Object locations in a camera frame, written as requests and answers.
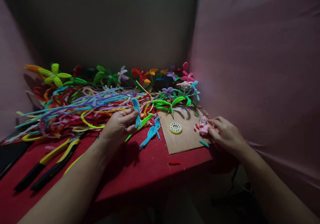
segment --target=pink fabric backdrop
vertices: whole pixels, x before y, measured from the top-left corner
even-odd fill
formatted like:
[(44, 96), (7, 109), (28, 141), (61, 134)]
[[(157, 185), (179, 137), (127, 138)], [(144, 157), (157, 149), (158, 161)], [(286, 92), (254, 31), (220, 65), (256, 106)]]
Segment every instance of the pink fabric backdrop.
[(190, 52), (201, 105), (239, 127), (320, 215), (320, 0), (201, 0)]
[(14, 131), (16, 123), (25, 121), (16, 111), (32, 112), (33, 105), (25, 91), (30, 90), (29, 85), (33, 83), (30, 76), (36, 75), (23, 67), (25, 64), (37, 65), (35, 59), (38, 58), (31, 55), (35, 52), (30, 48), (6, 3), (0, 0), (0, 141)]

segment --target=purple flower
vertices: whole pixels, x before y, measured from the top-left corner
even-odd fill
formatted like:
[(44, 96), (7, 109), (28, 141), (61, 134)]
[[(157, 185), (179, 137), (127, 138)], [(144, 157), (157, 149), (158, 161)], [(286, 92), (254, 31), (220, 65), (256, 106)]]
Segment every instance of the purple flower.
[(172, 77), (174, 81), (176, 81), (177, 80), (176, 78), (178, 77), (178, 75), (176, 75), (173, 71), (166, 72), (166, 75), (168, 77)]
[(170, 96), (173, 92), (176, 91), (176, 89), (173, 89), (172, 87), (169, 87), (168, 89), (162, 89), (162, 93), (167, 95), (167, 96)]
[(120, 70), (120, 72), (118, 72), (118, 75), (119, 75), (119, 77), (118, 77), (118, 82), (120, 83), (121, 81), (121, 78), (122, 79), (124, 79), (124, 80), (128, 80), (129, 78), (127, 77), (127, 76), (125, 76), (124, 74), (128, 71), (128, 70), (125, 70), (124, 68), (125, 68), (126, 66), (123, 66), (122, 68), (121, 68), (121, 70)]

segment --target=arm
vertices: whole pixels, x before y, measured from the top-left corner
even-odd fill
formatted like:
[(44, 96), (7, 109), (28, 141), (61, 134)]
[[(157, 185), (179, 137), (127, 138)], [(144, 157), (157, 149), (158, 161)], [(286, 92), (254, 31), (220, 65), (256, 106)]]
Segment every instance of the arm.
[(244, 140), (239, 130), (223, 117), (213, 123), (210, 135), (244, 166), (255, 195), (270, 223), (320, 223), (319, 219), (284, 184), (268, 164)]
[(19, 223), (78, 223), (86, 213), (112, 156), (135, 129), (138, 112), (117, 112), (75, 165), (40, 199)]

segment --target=dark wall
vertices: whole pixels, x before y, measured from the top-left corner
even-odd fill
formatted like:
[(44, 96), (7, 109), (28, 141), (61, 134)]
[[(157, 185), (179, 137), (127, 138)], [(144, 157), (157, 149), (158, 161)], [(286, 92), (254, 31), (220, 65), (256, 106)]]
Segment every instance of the dark wall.
[(47, 63), (143, 69), (181, 65), (197, 0), (6, 0)]

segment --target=hand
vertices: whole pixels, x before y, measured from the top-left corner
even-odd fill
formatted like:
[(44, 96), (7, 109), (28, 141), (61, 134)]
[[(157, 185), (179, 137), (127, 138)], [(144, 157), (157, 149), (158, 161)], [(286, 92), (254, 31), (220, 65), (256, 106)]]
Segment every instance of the hand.
[(219, 130), (219, 133), (213, 128), (209, 129), (210, 135), (213, 137), (215, 142), (221, 145), (232, 155), (239, 157), (245, 154), (250, 146), (247, 144), (239, 129), (230, 123), (228, 120), (219, 116), (214, 119), (208, 120), (214, 124)]
[(135, 129), (138, 111), (127, 109), (114, 113), (101, 131), (97, 141), (102, 145), (114, 147), (116, 151)]

